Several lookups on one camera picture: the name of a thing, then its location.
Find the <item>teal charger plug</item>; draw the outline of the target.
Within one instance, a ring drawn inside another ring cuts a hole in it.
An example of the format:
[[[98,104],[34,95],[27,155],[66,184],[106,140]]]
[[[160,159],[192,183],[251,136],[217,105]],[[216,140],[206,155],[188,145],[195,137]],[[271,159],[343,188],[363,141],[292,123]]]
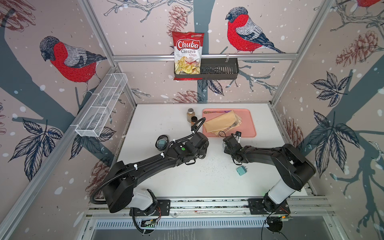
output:
[[[247,169],[244,166],[240,166],[240,167],[236,168],[236,171],[237,171],[239,176],[243,176],[244,174],[247,173]]]
[[[163,149],[167,146],[167,141],[164,139],[161,139],[161,140],[158,140],[157,144],[159,149]]]

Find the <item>clear pouch black zipper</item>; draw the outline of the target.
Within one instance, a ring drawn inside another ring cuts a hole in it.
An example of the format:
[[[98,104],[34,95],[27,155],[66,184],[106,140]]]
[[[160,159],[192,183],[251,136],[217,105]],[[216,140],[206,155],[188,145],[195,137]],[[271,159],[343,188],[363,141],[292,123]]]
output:
[[[169,144],[169,138],[167,135],[161,135],[158,137],[155,147],[158,151],[164,151]]]

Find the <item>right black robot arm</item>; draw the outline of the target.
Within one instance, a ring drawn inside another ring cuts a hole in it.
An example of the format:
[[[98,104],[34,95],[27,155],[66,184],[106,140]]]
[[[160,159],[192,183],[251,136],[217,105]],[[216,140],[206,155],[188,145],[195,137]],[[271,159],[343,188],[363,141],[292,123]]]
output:
[[[261,163],[273,165],[280,174],[280,180],[265,194],[263,205],[268,213],[276,212],[282,203],[295,191],[300,191],[315,175],[316,168],[291,144],[278,148],[256,148],[244,146],[236,137],[223,139],[224,152],[241,164]]]

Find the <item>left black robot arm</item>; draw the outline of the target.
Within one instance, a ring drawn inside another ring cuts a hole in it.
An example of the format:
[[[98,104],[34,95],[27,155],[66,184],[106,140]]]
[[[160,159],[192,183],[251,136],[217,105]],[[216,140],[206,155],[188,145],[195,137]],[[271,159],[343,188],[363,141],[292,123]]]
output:
[[[203,159],[209,146],[208,138],[199,132],[171,141],[164,151],[146,160],[127,164],[115,163],[103,182],[90,195],[90,203],[107,205],[110,213],[126,207],[139,209],[144,215],[152,215],[158,208],[158,200],[150,189],[136,187],[150,177],[180,165],[193,165]]]

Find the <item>pink tray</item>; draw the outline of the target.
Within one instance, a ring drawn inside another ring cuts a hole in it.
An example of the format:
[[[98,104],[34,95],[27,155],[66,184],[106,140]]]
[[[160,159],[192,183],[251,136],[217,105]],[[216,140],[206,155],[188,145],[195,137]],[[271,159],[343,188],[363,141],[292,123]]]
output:
[[[252,119],[252,115],[251,115],[251,112],[247,109],[204,109],[203,111],[234,111],[238,116],[240,116],[242,118],[242,123],[237,126],[236,128],[232,128],[231,130],[229,130],[226,134],[225,133],[219,133],[219,136],[215,136],[214,134],[210,134],[210,133],[207,133],[204,126],[203,126],[203,133],[207,136],[207,137],[224,137],[225,135],[228,136],[228,135],[231,135],[231,134],[235,134],[236,131],[239,131],[242,133],[242,137],[243,138],[254,138],[256,135],[257,135],[257,132],[256,132],[256,129],[255,129],[255,126],[254,126],[254,122],[253,122],[253,119]],[[220,116],[222,114],[203,114],[203,117],[206,118],[206,121],[209,121],[213,118],[216,118],[218,116]]]

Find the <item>yellow folded napkin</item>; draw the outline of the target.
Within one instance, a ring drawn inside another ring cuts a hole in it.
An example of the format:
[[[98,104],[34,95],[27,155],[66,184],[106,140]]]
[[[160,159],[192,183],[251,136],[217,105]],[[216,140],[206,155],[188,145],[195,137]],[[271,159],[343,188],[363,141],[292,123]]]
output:
[[[205,122],[204,128],[207,133],[219,136],[221,130],[226,129],[227,127],[232,125],[236,120],[241,120],[242,123],[242,118],[238,116],[234,111],[231,111],[229,113],[222,114],[216,118]]]

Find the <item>orange pepper spice jar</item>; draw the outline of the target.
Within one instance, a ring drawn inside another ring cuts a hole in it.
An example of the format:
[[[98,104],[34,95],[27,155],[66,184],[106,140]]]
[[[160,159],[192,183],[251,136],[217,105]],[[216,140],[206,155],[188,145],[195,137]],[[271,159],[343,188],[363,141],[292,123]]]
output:
[[[196,116],[191,117],[191,126],[193,126],[198,121]]]

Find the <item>shichimi spice jar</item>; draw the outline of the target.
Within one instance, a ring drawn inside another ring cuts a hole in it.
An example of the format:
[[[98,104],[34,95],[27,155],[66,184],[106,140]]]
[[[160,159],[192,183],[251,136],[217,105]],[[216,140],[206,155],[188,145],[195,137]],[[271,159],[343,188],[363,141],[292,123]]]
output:
[[[190,123],[192,120],[192,117],[195,116],[195,111],[192,108],[189,108],[187,111],[187,121]]]

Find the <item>Chuba cassava chips bag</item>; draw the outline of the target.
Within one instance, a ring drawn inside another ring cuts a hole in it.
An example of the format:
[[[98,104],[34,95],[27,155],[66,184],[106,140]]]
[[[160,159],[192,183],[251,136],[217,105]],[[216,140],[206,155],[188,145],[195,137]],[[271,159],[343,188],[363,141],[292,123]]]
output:
[[[172,32],[174,41],[174,80],[202,80],[201,62],[204,33]]]

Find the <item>pink handled fork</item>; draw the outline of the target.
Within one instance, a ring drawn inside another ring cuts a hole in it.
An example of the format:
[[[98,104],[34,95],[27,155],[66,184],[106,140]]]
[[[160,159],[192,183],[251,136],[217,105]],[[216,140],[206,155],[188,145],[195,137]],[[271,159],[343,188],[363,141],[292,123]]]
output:
[[[226,133],[226,132],[229,131],[230,129],[232,129],[232,128],[234,128],[234,127],[237,127],[240,123],[241,123],[241,120],[236,120],[232,125],[230,125],[229,127],[227,127],[227,128],[224,129],[224,130],[221,130],[221,132]]]

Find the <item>pink handled spoon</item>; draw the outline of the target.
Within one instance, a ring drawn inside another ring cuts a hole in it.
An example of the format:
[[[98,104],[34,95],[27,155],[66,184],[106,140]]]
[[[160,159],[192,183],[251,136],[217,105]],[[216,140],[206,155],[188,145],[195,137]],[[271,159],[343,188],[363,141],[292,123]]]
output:
[[[225,113],[229,113],[231,112],[231,110],[229,111],[203,111],[203,114],[207,115],[207,114],[225,114]]]

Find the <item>black wall basket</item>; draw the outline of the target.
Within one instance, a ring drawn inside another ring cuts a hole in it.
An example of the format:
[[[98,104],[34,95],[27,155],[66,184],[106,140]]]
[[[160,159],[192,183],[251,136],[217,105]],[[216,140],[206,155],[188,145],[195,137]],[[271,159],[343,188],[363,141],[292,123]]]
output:
[[[239,74],[239,64],[237,58],[214,58],[202,59],[201,71],[199,74],[188,75],[180,72],[175,73],[176,80],[195,81],[195,80],[235,80]]]

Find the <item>aluminium frame rail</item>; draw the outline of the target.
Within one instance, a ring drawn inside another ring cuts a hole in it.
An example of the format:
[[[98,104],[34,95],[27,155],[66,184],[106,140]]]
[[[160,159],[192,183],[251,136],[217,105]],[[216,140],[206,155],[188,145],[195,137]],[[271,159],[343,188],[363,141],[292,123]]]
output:
[[[288,53],[262,53],[262,54],[207,54],[202,55],[203,59],[232,59],[237,58],[240,61],[278,61],[297,59],[299,54]],[[126,62],[168,62],[174,61],[174,55],[116,55],[112,57],[115,63]]]

